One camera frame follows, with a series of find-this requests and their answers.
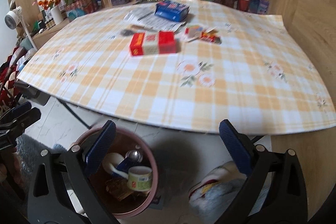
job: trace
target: cigarette pack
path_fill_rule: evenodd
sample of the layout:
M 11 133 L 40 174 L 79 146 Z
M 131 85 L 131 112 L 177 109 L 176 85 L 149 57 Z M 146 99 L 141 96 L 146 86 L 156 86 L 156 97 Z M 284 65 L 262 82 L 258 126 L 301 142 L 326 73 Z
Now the cigarette pack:
M 173 32 L 144 32 L 133 35 L 129 46 L 132 56 L 176 53 Z
M 161 1 L 156 5 L 155 15 L 176 22 L 184 20 L 189 13 L 189 6 L 171 0 Z

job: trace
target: paper document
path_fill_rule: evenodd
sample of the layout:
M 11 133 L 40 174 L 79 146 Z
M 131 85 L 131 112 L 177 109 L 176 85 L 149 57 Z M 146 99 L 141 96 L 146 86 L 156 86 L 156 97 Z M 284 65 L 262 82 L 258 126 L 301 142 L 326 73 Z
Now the paper document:
M 124 17 L 124 21 L 156 31 L 172 32 L 176 32 L 177 29 L 185 23 L 174 22 L 162 17 L 158 17 L 150 8 L 136 8 L 130 11 Z

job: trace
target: bowl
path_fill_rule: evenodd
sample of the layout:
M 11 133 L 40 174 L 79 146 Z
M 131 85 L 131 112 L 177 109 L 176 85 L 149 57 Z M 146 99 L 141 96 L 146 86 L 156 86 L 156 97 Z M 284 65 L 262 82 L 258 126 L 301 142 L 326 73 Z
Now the bowl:
M 102 129 L 102 126 L 92 128 L 83 133 L 74 144 L 84 145 L 88 138 Z M 143 210 L 145 210 L 155 197 L 155 193 L 158 187 L 158 168 L 155 162 L 155 158 L 149 148 L 149 146 L 137 135 L 131 131 L 117 127 L 114 142 L 108 150 L 108 153 L 119 153 L 125 155 L 129 150 L 134 150 L 137 145 L 140 145 L 143 152 L 142 164 L 150 166 L 152 168 L 152 189 L 147 197 L 134 197 L 128 196 L 122 201 L 118 201 L 106 191 L 105 182 L 111 179 L 111 175 L 104 171 L 100 166 L 96 174 L 91 175 L 89 180 L 93 185 L 98 197 L 105 204 L 107 210 L 115 216 L 117 219 L 123 219 L 133 217 Z

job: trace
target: label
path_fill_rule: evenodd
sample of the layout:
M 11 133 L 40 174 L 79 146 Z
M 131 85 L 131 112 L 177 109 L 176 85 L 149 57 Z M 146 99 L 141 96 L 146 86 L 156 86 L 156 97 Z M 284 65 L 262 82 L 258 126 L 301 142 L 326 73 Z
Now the label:
M 157 33 L 145 33 L 142 43 L 143 54 L 159 54 L 159 36 Z

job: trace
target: white vase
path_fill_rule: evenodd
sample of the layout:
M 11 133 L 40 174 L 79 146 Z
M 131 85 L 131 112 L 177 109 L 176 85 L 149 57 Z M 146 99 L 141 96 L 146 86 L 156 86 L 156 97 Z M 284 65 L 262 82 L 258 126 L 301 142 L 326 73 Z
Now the white vase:
M 50 12 L 52 14 L 52 18 L 54 19 L 56 25 L 63 22 L 63 16 L 58 6 L 53 7 L 50 10 Z

